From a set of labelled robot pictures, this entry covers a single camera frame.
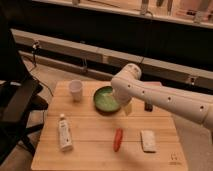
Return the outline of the beige rod end effector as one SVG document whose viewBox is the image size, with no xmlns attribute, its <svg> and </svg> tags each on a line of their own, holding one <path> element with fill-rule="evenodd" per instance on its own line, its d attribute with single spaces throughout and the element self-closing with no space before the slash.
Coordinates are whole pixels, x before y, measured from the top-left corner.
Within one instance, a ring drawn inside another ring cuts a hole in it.
<svg viewBox="0 0 213 171">
<path fill-rule="evenodd" d="M 129 103 L 123 107 L 124 113 L 126 116 L 132 113 L 132 103 Z"/>
</svg>

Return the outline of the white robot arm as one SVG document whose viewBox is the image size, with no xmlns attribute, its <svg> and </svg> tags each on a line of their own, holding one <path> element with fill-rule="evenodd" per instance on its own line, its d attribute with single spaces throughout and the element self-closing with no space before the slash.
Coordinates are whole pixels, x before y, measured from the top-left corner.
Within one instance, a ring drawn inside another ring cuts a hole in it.
<svg viewBox="0 0 213 171">
<path fill-rule="evenodd" d="M 213 95 L 153 85 L 141 81 L 141 75 L 140 67 L 129 63 L 113 76 L 114 97 L 121 105 L 126 106 L 135 97 L 213 132 Z"/>
</svg>

